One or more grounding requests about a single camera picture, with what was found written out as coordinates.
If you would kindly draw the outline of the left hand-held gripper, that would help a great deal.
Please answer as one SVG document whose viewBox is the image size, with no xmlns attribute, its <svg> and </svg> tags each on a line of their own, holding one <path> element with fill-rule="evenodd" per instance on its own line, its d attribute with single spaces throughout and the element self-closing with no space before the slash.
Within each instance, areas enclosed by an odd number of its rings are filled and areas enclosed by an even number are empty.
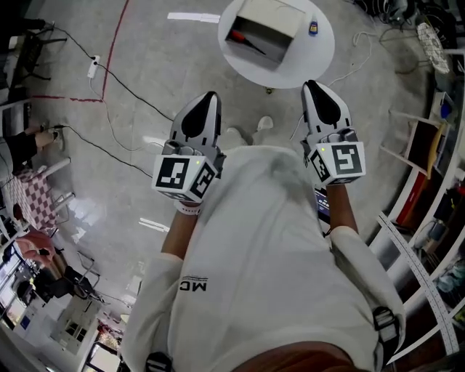
<svg viewBox="0 0 465 372">
<path fill-rule="evenodd" d="M 170 141 L 155 157 L 152 188 L 174 201 L 201 203 L 221 177 L 226 159 L 216 146 L 221 122 L 222 101 L 216 92 L 186 104 L 173 120 Z"/>
</svg>

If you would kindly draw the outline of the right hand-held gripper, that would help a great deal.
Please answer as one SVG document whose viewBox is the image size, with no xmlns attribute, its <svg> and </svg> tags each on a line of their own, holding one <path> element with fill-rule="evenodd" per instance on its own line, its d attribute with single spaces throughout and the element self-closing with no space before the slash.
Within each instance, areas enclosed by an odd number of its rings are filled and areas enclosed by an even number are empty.
<svg viewBox="0 0 465 372">
<path fill-rule="evenodd" d="M 301 144 L 313 185 L 347 184 L 365 176 L 364 144 L 345 101 L 314 80 L 304 82 L 301 99 L 308 134 Z"/>
</svg>

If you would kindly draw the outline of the red and black tool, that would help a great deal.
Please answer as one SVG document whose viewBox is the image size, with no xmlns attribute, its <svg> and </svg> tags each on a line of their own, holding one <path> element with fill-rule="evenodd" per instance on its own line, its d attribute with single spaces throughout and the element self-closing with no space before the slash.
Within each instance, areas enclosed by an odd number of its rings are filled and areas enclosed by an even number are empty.
<svg viewBox="0 0 465 372">
<path fill-rule="evenodd" d="M 259 49 L 257 46 L 253 45 L 242 33 L 240 33 L 239 31 L 235 31 L 235 30 L 231 30 L 229 33 L 228 33 L 228 36 L 227 36 L 227 39 L 229 41 L 233 41 L 235 42 L 236 44 L 241 44 L 241 45 L 244 45 L 248 48 L 252 48 L 254 49 L 255 51 L 257 51 L 258 53 L 260 54 L 263 54 L 265 55 L 265 53 Z"/>
</svg>

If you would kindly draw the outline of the white box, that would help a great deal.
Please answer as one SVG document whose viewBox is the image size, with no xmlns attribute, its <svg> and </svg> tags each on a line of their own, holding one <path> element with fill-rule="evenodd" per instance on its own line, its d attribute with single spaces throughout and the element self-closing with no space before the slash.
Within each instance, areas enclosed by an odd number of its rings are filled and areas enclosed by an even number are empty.
<svg viewBox="0 0 465 372">
<path fill-rule="evenodd" d="M 276 70 L 297 36 L 306 12 L 285 0 L 243 0 L 227 24 L 225 42 L 230 54 L 262 68 Z M 242 33 L 265 55 L 227 39 L 231 30 Z"/>
</svg>

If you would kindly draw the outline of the person's right forearm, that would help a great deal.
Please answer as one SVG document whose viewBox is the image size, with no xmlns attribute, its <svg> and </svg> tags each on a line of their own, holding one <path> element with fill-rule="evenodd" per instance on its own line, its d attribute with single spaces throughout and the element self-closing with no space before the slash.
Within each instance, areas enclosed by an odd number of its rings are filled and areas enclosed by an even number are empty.
<svg viewBox="0 0 465 372">
<path fill-rule="evenodd" d="M 330 211 L 330 234 L 339 227 L 348 227 L 358 233 L 346 186 L 328 185 L 326 192 Z"/>
</svg>

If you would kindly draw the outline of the person's left forearm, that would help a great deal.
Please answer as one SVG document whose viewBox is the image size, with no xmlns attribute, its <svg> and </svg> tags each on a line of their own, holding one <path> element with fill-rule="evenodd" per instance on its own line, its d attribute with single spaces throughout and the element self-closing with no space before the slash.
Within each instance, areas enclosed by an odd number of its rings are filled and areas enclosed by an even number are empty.
<svg viewBox="0 0 465 372">
<path fill-rule="evenodd" d="M 183 260 L 197 221 L 198 215 L 186 215 L 177 211 L 163 242 L 161 252 Z"/>
</svg>

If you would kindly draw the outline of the round white table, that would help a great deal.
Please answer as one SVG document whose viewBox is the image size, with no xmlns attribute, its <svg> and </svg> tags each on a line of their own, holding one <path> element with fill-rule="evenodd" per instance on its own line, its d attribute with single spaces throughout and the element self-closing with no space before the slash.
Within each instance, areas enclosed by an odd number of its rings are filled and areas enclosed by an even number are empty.
<svg viewBox="0 0 465 372">
<path fill-rule="evenodd" d="M 231 21 L 243 0 L 233 0 L 219 19 L 217 38 L 223 56 L 229 65 L 247 80 L 272 89 L 293 89 L 305 81 L 319 79 L 331 64 L 335 52 L 333 28 L 322 10 L 310 0 L 285 0 L 306 12 L 296 38 L 291 44 L 284 61 L 276 70 L 268 70 L 244 61 L 227 50 L 221 37 L 225 35 Z M 318 35 L 309 35 L 312 16 L 318 18 Z"/>
</svg>

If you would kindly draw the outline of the white wristband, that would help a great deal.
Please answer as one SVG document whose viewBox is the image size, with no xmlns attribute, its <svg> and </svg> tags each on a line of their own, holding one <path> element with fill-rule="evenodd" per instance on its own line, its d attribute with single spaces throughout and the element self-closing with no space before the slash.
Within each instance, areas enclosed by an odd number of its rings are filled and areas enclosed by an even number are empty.
<svg viewBox="0 0 465 372">
<path fill-rule="evenodd" d="M 188 216 L 198 216 L 201 212 L 200 203 L 188 204 L 188 203 L 183 203 L 182 201 L 175 201 L 174 206 L 179 213 L 188 215 Z"/>
</svg>

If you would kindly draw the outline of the black screen device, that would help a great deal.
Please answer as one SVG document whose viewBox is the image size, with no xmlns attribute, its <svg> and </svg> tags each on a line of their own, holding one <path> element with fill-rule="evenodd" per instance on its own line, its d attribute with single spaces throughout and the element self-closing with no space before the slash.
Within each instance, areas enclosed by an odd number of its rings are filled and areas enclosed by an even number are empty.
<svg viewBox="0 0 465 372">
<path fill-rule="evenodd" d="M 326 190 L 324 188 L 315 189 L 315 199 L 317 202 L 317 212 L 319 220 L 329 225 L 331 223 L 331 219 Z"/>
</svg>

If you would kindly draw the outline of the red floor tape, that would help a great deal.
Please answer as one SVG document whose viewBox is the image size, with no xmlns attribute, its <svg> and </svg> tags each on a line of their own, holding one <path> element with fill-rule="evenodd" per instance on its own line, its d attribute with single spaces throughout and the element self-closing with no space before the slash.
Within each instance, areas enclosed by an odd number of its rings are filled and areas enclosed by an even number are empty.
<svg viewBox="0 0 465 372">
<path fill-rule="evenodd" d="M 106 60 L 106 63 L 103 65 L 103 68 L 105 69 L 105 75 L 103 77 L 103 83 L 102 83 L 102 97 L 105 97 L 105 90 L 107 87 L 107 81 L 108 81 L 108 75 L 110 72 L 110 66 L 111 66 L 111 61 L 113 58 L 113 53 L 116 45 L 116 41 L 118 38 L 118 33 L 121 28 L 121 24 L 123 22 L 127 7 L 131 0 L 125 0 L 123 8 L 121 10 L 121 13 L 118 18 L 118 22 L 116 24 L 112 41 L 110 44 L 110 48 L 108 51 L 108 58 Z M 101 99 L 97 98 L 79 98 L 79 97 L 66 97 L 66 96 L 56 96 L 56 95 L 46 95 L 46 94 L 33 94 L 31 96 L 32 99 L 34 100 L 52 100 L 52 101 L 70 101 L 70 102 L 82 102 L 82 103 L 102 103 Z"/>
</svg>

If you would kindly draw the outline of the white shelf unit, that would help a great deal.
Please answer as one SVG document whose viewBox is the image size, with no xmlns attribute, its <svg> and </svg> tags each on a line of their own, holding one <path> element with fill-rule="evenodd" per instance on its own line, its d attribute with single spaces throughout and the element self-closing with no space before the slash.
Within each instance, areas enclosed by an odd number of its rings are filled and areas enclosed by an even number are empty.
<svg viewBox="0 0 465 372">
<path fill-rule="evenodd" d="M 408 165 L 409 172 L 392 208 L 383 213 L 420 259 L 452 312 L 460 352 L 465 349 L 465 94 L 436 93 L 426 117 L 402 112 L 393 112 L 392 117 L 408 125 L 396 157 Z M 370 247 L 394 283 L 405 311 L 405 338 L 394 357 L 437 321 L 407 261 L 380 224 Z M 388 367 L 408 371 L 445 356 L 437 332 L 414 351 L 389 361 Z"/>
</svg>

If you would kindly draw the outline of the person's white shirt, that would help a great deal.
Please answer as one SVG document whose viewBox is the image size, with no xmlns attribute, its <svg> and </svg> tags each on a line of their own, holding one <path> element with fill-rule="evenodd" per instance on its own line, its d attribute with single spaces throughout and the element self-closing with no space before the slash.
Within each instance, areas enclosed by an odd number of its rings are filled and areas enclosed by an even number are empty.
<svg viewBox="0 0 465 372">
<path fill-rule="evenodd" d="M 357 232 L 325 237 L 313 187 L 288 148 L 230 151 L 183 260 L 147 266 L 121 344 L 130 372 L 163 352 L 174 372 L 379 372 L 391 355 L 373 322 L 405 311 Z"/>
</svg>

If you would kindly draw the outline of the white measuring strip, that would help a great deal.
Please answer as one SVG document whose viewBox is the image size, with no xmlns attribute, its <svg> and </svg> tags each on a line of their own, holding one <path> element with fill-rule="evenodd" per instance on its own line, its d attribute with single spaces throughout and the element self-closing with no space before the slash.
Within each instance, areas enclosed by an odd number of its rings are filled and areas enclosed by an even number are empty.
<svg viewBox="0 0 465 372">
<path fill-rule="evenodd" d="M 430 275 L 427 273 L 420 259 L 416 256 L 413 250 L 408 247 L 403 236 L 401 236 L 383 212 L 379 214 L 377 221 L 382 228 L 387 230 L 390 240 L 395 244 L 401 256 L 407 261 L 409 268 L 420 285 L 421 293 L 425 295 L 437 321 L 437 325 L 432 330 L 427 332 L 416 342 L 412 343 L 409 347 L 406 347 L 403 351 L 398 352 L 391 358 L 390 362 L 392 363 L 414 351 L 428 339 L 433 337 L 437 332 L 440 332 L 441 334 L 446 355 L 452 355 L 453 353 L 458 352 L 459 345 L 452 322 L 453 314 L 446 309 L 445 303 L 436 286 L 433 284 L 433 280 Z"/>
</svg>

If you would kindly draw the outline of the pink checkered cloth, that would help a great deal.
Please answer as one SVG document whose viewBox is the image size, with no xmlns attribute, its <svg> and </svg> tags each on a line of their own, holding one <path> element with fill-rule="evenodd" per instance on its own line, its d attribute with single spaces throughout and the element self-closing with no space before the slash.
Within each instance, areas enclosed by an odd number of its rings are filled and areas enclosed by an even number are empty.
<svg viewBox="0 0 465 372">
<path fill-rule="evenodd" d="M 13 205 L 20 207 L 23 219 L 34 229 L 56 227 L 57 214 L 46 178 L 30 168 L 24 168 L 13 176 L 8 186 Z"/>
</svg>

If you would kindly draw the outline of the white cabinet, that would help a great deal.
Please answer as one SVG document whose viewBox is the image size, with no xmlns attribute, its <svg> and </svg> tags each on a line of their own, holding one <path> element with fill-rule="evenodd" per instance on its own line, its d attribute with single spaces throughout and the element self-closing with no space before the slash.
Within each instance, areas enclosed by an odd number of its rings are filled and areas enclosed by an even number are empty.
<svg viewBox="0 0 465 372">
<path fill-rule="evenodd" d="M 60 313 L 50 337 L 73 355 L 77 355 L 91 325 L 97 318 L 101 304 L 94 299 L 82 299 L 66 294 L 59 298 L 64 309 Z"/>
</svg>

